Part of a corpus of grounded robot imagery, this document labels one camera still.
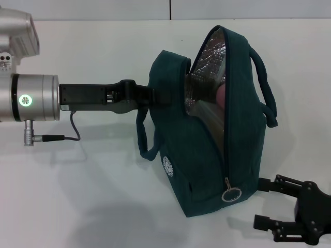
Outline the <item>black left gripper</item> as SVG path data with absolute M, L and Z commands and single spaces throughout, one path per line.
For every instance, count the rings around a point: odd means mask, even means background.
M 63 111 L 111 111 L 124 114 L 136 109 L 171 104 L 171 94 L 134 80 L 115 84 L 60 84 L 59 104 Z

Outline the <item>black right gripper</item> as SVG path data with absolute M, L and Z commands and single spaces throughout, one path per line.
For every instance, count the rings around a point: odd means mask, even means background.
M 297 198 L 295 222 L 284 222 L 255 215 L 253 228 L 271 231 L 275 242 L 305 242 L 317 245 L 319 238 L 330 234 L 330 195 L 312 181 L 299 181 L 277 175 L 274 181 L 258 179 L 258 191 L 279 192 Z

